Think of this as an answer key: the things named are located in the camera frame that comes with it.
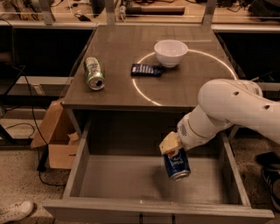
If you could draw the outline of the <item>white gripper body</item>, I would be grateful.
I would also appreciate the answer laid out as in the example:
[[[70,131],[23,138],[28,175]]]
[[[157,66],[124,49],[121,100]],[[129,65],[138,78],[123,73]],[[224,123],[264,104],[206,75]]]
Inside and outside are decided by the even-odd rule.
[[[200,106],[186,114],[177,125],[178,138],[186,151],[206,144],[216,134],[231,126],[230,122],[223,122],[208,116]]]

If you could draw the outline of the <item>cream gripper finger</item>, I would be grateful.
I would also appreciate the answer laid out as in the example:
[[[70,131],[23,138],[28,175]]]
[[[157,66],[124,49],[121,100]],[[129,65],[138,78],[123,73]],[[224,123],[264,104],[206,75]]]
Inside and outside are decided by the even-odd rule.
[[[170,132],[159,145],[162,155],[175,153],[182,148],[182,143],[177,132]]]

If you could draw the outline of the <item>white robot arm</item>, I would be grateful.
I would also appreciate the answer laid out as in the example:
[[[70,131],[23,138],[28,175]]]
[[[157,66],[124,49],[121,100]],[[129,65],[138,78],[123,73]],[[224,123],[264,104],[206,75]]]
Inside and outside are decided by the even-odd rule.
[[[280,143],[280,102],[263,97],[249,80],[210,80],[198,93],[198,105],[159,145],[161,153],[190,149],[209,142],[233,125],[252,129]]]

